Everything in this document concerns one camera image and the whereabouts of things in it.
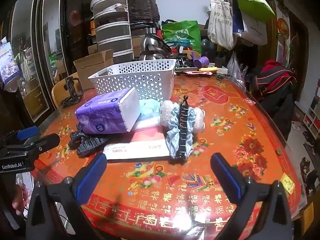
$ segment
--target blue gripper pad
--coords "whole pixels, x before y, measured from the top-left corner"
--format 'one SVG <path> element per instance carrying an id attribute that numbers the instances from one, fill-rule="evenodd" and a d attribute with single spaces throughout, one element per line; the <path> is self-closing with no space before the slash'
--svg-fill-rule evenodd
<path id="1" fill-rule="evenodd" d="M 80 205 L 86 204 L 107 168 L 107 158 L 97 153 L 91 162 L 76 174 L 72 186 L 73 194 Z"/>
<path id="2" fill-rule="evenodd" d="M 36 127 L 36 126 L 32 126 L 32 127 L 29 127 L 27 129 L 24 129 L 24 130 L 20 130 L 18 133 L 17 133 L 17 140 L 19 141 L 23 141 L 27 138 L 30 138 L 32 136 L 35 136 L 39 133 L 39 128 Z"/>
<path id="3" fill-rule="evenodd" d="M 231 203 L 238 205 L 245 192 L 245 182 L 242 174 L 229 163 L 220 153 L 215 153 L 210 160 L 211 169 Z"/>

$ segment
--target orange tablecloth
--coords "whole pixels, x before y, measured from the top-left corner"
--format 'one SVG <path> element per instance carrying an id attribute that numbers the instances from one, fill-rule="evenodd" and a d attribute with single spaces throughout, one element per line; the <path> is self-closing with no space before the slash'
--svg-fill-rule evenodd
<path id="1" fill-rule="evenodd" d="M 168 161 L 108 164 L 89 202 L 82 206 L 89 220 L 123 238 L 167 239 L 181 236 L 181 226 L 188 223 L 182 218 L 188 219 L 189 214 L 191 219 L 205 219 L 205 238 L 215 237 L 236 208 L 211 171 L 210 157 L 215 152 L 258 182 L 271 184 L 285 172 L 296 186 L 288 196 L 294 212 L 300 200 L 296 173 L 268 119 L 252 105 L 254 102 L 228 80 L 176 76 L 174 82 L 172 101 L 182 101 L 189 95 L 189 106 L 199 106 L 206 112 L 205 131 L 197 135 L 190 158 L 184 165 Z M 89 90 L 82 101 L 95 95 L 95 90 Z M 69 133 L 77 124 L 74 111 L 79 106 L 64 109 L 47 129 L 46 134 L 57 133 L 61 142 L 35 162 L 33 175 L 38 179 L 61 182 L 75 176 L 91 160 L 80 159 L 68 148 Z M 259 210 L 257 203 L 242 238 L 249 235 Z"/>

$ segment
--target tissue package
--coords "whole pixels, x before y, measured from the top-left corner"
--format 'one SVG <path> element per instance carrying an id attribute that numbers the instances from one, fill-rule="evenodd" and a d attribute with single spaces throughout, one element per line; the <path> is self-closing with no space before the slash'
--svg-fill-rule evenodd
<path id="1" fill-rule="evenodd" d="M 83 132 L 87 134 L 130 132 L 140 113 L 135 88 L 96 96 L 75 112 Z"/>

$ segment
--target white fluffy scrunchie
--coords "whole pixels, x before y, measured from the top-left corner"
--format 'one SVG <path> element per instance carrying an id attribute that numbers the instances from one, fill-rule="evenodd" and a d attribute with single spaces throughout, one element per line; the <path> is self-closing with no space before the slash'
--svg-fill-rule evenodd
<path id="1" fill-rule="evenodd" d="M 173 103 L 170 100 L 164 101 L 160 106 L 160 124 L 162 126 L 168 127 L 169 121 L 172 116 Z M 193 132 L 202 132 L 205 128 L 204 117 L 205 111 L 201 110 L 199 107 L 194 108 L 196 113 L 196 122 L 193 126 Z"/>

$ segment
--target bright green bag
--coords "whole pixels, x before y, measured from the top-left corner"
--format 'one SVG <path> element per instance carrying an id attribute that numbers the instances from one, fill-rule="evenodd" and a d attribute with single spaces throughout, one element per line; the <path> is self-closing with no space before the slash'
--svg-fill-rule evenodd
<path id="1" fill-rule="evenodd" d="M 260 22 L 265 23 L 275 17 L 275 13 L 266 0 L 238 0 L 238 4 L 242 12 L 245 12 Z"/>
<path id="2" fill-rule="evenodd" d="M 162 25 L 164 41 L 185 41 L 189 40 L 192 49 L 202 53 L 201 37 L 197 21 L 182 21 Z"/>

